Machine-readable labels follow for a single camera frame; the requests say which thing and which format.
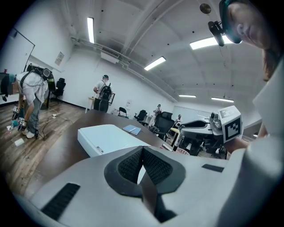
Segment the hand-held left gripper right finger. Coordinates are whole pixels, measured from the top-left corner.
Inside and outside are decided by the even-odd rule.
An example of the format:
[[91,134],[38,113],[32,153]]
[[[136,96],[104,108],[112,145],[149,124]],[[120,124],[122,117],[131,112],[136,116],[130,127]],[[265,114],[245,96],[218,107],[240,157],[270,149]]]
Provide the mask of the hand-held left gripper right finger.
[[145,227],[218,227],[221,210],[237,178],[237,156],[229,160],[143,148],[149,193]]

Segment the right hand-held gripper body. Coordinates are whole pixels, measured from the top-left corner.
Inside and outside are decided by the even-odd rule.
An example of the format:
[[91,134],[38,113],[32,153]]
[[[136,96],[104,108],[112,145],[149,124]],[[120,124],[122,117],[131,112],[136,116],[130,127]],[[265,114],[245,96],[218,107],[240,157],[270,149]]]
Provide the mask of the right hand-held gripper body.
[[235,106],[212,112],[209,123],[214,136],[221,137],[223,143],[242,135],[241,113]]

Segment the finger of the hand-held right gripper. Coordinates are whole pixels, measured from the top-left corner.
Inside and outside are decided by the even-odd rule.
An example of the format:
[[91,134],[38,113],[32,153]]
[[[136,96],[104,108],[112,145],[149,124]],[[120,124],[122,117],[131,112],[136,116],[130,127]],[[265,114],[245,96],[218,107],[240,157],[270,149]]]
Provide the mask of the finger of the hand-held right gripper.
[[180,131],[184,135],[189,134],[189,133],[205,134],[205,135],[213,134],[210,124],[207,124],[207,123],[205,123],[203,127],[193,127],[193,126],[181,125]]
[[184,124],[185,125],[206,125],[206,124],[209,124],[209,121],[206,119],[199,119],[199,120],[194,120],[194,121],[187,122]]

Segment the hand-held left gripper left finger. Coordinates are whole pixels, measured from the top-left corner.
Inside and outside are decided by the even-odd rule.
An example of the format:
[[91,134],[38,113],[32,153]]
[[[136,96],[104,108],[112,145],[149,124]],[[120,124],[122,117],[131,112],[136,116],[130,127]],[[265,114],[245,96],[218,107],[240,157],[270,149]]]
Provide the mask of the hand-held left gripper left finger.
[[31,203],[42,209],[67,183],[80,186],[79,190],[58,219],[68,227],[157,227],[159,221],[140,198],[116,193],[104,178],[104,168],[114,158],[131,151],[121,149],[87,158],[66,169],[47,182],[31,198]]

